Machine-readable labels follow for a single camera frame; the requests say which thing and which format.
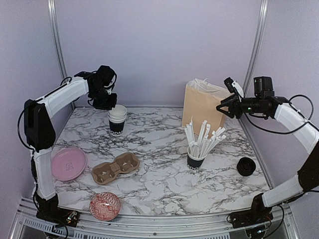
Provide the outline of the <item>stack of black paper cups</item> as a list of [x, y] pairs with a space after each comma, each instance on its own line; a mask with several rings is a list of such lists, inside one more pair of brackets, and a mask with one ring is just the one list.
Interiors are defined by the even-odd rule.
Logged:
[[120, 136], [123, 133], [127, 108], [123, 105], [115, 105], [108, 113], [111, 135]]

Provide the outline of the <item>stack of black cup lids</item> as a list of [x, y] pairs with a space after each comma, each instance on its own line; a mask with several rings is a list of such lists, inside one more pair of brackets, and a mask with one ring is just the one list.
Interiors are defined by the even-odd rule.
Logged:
[[241, 176], [251, 176], [256, 170], [255, 162], [248, 157], [242, 157], [237, 163], [237, 171]]

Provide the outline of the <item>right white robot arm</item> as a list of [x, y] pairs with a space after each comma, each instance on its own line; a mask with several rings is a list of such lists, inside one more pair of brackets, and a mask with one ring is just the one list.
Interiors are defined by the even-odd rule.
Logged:
[[216, 109], [230, 118], [239, 119], [248, 113], [259, 113], [266, 118], [275, 119], [287, 129], [287, 132], [282, 132], [281, 135], [292, 134], [301, 145], [279, 144], [274, 148], [272, 155], [288, 159], [290, 156], [299, 156], [299, 149], [304, 149], [307, 155], [295, 176], [254, 197], [251, 209], [247, 212], [250, 222], [259, 222], [266, 215], [266, 209], [294, 200], [319, 186], [319, 129], [285, 97], [270, 94], [243, 98], [239, 94], [233, 94], [222, 100]]

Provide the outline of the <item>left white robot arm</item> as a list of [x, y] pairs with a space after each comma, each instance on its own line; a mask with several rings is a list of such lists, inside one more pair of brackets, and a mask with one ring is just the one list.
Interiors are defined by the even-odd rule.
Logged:
[[109, 66], [100, 66], [94, 72], [82, 71], [66, 77], [61, 85], [36, 100], [27, 100], [19, 116], [24, 120], [26, 140], [22, 144], [31, 152], [35, 163], [37, 195], [50, 200], [55, 197], [51, 173], [51, 151], [56, 133], [51, 122], [53, 116], [65, 106], [87, 95], [88, 104], [99, 110], [111, 110], [117, 103], [113, 88], [116, 72]]

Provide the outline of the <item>brown paper takeout bag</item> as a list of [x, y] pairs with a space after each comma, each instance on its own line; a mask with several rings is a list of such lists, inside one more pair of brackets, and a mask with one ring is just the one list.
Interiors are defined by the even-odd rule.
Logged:
[[226, 88], [213, 85], [207, 79], [193, 79], [185, 87], [182, 126], [193, 122], [193, 129], [199, 134], [203, 121], [211, 125], [210, 130], [224, 127], [226, 115], [216, 110], [222, 100], [231, 94]]

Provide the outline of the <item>white wrapped straws bundle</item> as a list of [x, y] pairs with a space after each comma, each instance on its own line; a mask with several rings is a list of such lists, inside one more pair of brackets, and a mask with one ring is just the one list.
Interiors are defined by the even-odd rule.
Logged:
[[194, 123], [191, 118], [190, 123], [184, 128], [188, 142], [187, 154], [189, 156], [195, 159], [205, 158], [210, 151], [226, 138], [224, 127], [219, 127], [216, 131], [213, 130], [212, 135], [209, 136], [210, 128], [211, 125], [204, 120], [201, 124], [199, 135], [195, 138]]

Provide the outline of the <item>black cup holding straws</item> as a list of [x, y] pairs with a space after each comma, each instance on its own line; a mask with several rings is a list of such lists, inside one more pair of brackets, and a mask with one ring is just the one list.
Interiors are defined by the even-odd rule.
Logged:
[[187, 148], [187, 167], [191, 170], [199, 169], [201, 167], [201, 165], [203, 164], [206, 157], [207, 157], [207, 155], [205, 155], [204, 157], [200, 157], [200, 158], [196, 158], [196, 157], [192, 156], [191, 151], [190, 151], [190, 147], [188, 146], [188, 148]]

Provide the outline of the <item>pink plastic plate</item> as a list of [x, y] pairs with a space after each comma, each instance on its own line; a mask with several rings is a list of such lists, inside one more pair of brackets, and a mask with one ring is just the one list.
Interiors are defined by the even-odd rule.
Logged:
[[51, 160], [54, 179], [70, 181], [82, 174], [87, 165], [86, 154], [78, 148], [66, 148], [56, 153]]

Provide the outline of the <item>brown cardboard cup carrier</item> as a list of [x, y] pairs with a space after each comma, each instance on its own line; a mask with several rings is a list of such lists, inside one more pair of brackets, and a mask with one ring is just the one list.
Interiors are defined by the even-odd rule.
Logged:
[[113, 162], [104, 162], [95, 166], [91, 175], [95, 183], [106, 185], [114, 181], [119, 174], [128, 174], [139, 168], [140, 161], [132, 152], [117, 156]]

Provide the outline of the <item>red patterned bowl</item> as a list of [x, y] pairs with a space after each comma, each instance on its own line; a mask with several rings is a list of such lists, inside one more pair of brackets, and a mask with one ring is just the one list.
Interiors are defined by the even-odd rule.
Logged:
[[96, 194], [89, 205], [92, 216], [101, 221], [113, 220], [119, 214], [120, 209], [120, 199], [110, 192]]

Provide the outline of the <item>left aluminium corner post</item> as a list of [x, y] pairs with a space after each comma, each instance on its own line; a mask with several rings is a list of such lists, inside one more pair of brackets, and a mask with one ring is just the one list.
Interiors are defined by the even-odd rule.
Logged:
[[64, 79], [68, 76], [68, 74], [67, 74], [63, 52], [62, 52], [62, 46], [60, 42], [55, 0], [48, 0], [47, 3], [48, 3], [49, 19], [50, 19], [50, 25], [51, 25], [51, 30], [53, 34], [53, 42], [54, 42], [55, 51], [57, 55], [58, 65], [61, 72], [61, 76]]

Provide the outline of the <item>aluminium corner post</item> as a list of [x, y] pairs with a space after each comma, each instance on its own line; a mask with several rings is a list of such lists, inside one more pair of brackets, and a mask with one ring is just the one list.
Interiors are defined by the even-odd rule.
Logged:
[[268, 5], [269, 5], [268, 0], [261, 1], [258, 21], [257, 21], [257, 28], [256, 28], [254, 42], [253, 42], [253, 48], [252, 48], [251, 57], [249, 60], [248, 68], [245, 75], [244, 85], [243, 85], [243, 90], [245, 94], [247, 94], [249, 91], [249, 87], [253, 78], [255, 63], [257, 61], [257, 57], [261, 49], [263, 36], [265, 32], [265, 26], [266, 26]]
[[67, 74], [63, 52], [62, 52], [62, 46], [60, 42], [55, 0], [48, 0], [47, 3], [48, 3], [49, 19], [50, 19], [50, 25], [51, 25], [51, 30], [53, 34], [53, 42], [54, 42], [55, 51], [57, 55], [58, 65], [61, 72], [61, 76], [64, 79], [68, 76], [68, 74]]

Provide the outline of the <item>right aluminium corner post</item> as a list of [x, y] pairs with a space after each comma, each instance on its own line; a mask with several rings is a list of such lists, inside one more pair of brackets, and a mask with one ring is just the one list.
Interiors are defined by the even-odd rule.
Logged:
[[249, 91], [249, 87], [253, 78], [255, 63], [257, 61], [257, 57], [261, 49], [263, 36], [265, 32], [265, 26], [266, 26], [268, 5], [269, 5], [268, 0], [261, 1], [258, 21], [257, 21], [257, 28], [256, 28], [254, 42], [253, 42], [253, 48], [252, 48], [251, 57], [249, 60], [248, 68], [245, 75], [244, 85], [243, 85], [243, 90], [245, 94], [247, 94]]

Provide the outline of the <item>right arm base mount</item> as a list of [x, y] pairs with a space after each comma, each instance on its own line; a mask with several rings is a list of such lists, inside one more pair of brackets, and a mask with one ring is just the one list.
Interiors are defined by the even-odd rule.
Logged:
[[255, 213], [253, 210], [243, 210], [238, 212], [232, 212], [227, 216], [227, 221], [232, 224], [234, 229], [241, 227], [248, 227], [255, 224], [271, 221], [273, 219], [271, 211]]

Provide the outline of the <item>aluminium front frame rail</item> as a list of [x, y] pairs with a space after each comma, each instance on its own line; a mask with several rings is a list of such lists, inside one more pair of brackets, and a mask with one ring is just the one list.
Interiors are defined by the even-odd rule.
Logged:
[[[111, 222], [95, 219], [81, 211], [78, 225], [68, 229], [70, 239], [245, 239], [248, 230], [257, 226], [233, 228], [227, 213], [186, 216], [119, 215]], [[41, 238], [44, 233], [63, 237], [64, 228], [36, 217], [33, 201], [22, 198], [9, 238]]]

